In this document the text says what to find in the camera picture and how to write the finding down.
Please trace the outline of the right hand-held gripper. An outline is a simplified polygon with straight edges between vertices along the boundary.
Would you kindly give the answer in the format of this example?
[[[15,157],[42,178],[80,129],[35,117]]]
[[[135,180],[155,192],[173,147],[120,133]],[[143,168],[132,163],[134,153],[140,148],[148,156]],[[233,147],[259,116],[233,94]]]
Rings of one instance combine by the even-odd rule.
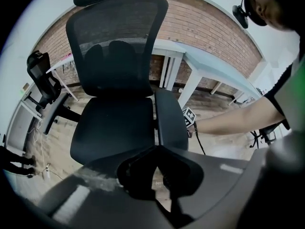
[[[195,123],[196,114],[189,107],[183,109],[183,116],[187,128]]]

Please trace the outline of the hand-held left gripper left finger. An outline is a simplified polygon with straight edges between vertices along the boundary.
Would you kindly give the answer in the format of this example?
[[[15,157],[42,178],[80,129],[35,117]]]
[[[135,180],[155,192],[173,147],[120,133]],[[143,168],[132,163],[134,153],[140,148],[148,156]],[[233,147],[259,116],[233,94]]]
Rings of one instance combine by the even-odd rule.
[[[42,198],[24,205],[39,229],[171,229],[153,175],[170,149],[153,146],[94,158]]]

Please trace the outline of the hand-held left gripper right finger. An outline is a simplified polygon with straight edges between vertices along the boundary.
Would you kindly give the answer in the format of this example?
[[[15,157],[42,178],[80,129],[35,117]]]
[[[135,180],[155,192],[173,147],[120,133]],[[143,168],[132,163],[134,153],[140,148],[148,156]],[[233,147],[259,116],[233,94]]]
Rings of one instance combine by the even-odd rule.
[[[157,166],[170,191],[173,226],[186,226],[212,209],[233,188],[248,161],[157,147]]]

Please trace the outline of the large black mesh office chair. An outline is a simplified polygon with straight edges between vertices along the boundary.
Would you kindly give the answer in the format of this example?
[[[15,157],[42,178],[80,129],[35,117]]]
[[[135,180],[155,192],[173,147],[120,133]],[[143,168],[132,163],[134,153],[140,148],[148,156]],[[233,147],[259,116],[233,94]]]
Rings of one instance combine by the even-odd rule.
[[[159,144],[149,81],[153,46],[167,0],[73,0],[80,10],[66,34],[80,84],[91,97],[77,123],[70,155],[94,158]]]

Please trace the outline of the person's right forearm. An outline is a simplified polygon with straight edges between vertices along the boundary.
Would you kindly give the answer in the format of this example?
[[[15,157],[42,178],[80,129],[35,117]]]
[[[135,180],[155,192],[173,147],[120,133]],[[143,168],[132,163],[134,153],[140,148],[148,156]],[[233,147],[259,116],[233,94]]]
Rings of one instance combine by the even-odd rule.
[[[234,135],[247,133],[277,124],[285,117],[266,98],[261,97],[252,104],[196,121],[196,127],[189,127],[190,132],[209,135]]]

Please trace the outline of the light blue table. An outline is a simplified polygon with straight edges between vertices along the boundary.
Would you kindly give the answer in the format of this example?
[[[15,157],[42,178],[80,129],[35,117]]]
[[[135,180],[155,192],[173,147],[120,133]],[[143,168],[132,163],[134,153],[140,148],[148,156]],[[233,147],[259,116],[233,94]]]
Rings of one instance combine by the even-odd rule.
[[[261,97],[251,82],[226,61],[199,48],[183,43],[178,45],[185,49],[183,60],[192,70],[178,99],[181,108],[184,108],[203,77],[224,83],[255,100]]]

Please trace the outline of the white power strip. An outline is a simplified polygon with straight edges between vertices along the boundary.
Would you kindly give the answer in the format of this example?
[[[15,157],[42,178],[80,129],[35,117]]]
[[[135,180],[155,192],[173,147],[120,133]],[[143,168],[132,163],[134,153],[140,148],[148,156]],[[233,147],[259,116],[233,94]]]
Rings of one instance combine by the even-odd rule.
[[[50,181],[51,180],[51,173],[50,173],[50,163],[48,163],[45,167],[45,169],[43,170],[42,174],[43,174],[43,178]]]

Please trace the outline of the white table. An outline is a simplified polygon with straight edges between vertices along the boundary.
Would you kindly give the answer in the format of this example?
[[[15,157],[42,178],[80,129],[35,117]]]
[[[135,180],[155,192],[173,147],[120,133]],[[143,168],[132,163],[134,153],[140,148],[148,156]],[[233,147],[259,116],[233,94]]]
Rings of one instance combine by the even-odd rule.
[[[168,91],[173,89],[173,85],[175,83],[175,79],[177,73],[179,71],[179,67],[181,65],[183,56],[186,50],[179,46],[177,43],[170,40],[156,39],[153,46],[153,55],[162,55],[164,56],[162,74],[160,79],[160,88],[165,88]],[[56,69],[60,66],[63,66],[69,62],[74,61],[73,55],[69,58],[61,60],[53,65],[46,73],[54,72],[57,79],[64,86],[64,88],[68,91],[71,97],[74,98],[75,101],[79,101],[78,98],[71,92],[68,86],[64,83],[64,81],[60,78]]]

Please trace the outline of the white desk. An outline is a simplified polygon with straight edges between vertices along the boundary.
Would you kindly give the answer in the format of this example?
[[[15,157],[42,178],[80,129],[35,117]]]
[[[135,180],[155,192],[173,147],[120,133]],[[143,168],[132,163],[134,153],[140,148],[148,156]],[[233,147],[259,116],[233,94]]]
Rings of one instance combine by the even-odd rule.
[[[41,114],[36,111],[36,104],[27,98],[30,96],[38,102],[41,99],[41,94],[34,83],[26,84],[26,86],[27,89],[26,91],[22,90],[21,100],[10,119],[5,141],[5,147],[18,155],[25,154],[23,150],[32,120],[34,118],[41,120]]]

